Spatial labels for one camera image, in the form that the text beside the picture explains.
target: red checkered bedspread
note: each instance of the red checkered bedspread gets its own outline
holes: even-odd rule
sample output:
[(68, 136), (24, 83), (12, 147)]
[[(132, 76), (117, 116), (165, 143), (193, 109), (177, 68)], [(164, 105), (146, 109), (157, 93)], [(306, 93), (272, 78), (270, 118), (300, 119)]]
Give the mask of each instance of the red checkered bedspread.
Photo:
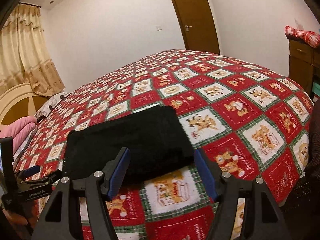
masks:
[[(176, 109), (194, 148), (203, 147), (223, 171), (243, 179), (261, 176), (278, 202), (290, 192), (308, 160), (312, 102), (295, 82), (230, 57), (168, 50), (122, 67), (71, 93), (46, 119), (18, 169), (41, 166), (42, 177), (62, 169), (72, 130), (155, 105)], [(46, 198), (39, 200), (42, 210)], [(243, 210), (243, 200), (239, 201)], [(205, 239), (216, 205), (194, 166), (122, 188), (108, 212), (119, 239)], [(92, 239), (81, 200), (85, 239)], [(236, 217), (233, 237), (242, 220)]]

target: red plaid cloth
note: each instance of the red plaid cloth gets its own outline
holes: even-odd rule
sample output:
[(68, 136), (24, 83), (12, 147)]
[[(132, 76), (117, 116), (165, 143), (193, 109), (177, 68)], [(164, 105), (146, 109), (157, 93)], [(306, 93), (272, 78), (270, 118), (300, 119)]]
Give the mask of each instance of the red plaid cloth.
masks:
[(311, 47), (317, 48), (320, 45), (320, 35), (311, 31), (299, 31), (291, 26), (286, 26), (284, 28), (285, 35), (292, 35), (297, 38), (303, 39), (306, 43), (308, 43)]

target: door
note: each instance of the door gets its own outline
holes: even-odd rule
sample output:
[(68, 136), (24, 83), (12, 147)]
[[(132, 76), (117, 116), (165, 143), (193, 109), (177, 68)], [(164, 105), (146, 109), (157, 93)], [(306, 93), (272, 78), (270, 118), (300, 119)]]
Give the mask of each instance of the door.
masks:
[(220, 54), (208, 0), (172, 0), (186, 49)]

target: pink blanket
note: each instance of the pink blanket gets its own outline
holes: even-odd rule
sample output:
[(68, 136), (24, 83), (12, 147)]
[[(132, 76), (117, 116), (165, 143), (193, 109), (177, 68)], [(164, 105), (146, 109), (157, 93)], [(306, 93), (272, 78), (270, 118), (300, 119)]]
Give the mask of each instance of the pink blanket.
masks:
[(0, 138), (11, 136), (13, 153), (15, 153), (28, 134), (36, 127), (36, 122), (37, 119), (34, 116), (22, 117), (0, 131)]

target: curtain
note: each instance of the curtain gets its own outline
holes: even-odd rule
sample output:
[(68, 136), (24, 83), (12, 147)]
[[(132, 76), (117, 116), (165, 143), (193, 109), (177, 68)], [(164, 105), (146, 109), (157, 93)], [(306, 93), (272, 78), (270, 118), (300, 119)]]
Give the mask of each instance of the curtain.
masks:
[(46, 97), (65, 88), (46, 48), (40, 16), (40, 8), (19, 4), (2, 28), (0, 95), (26, 82), (36, 94)]

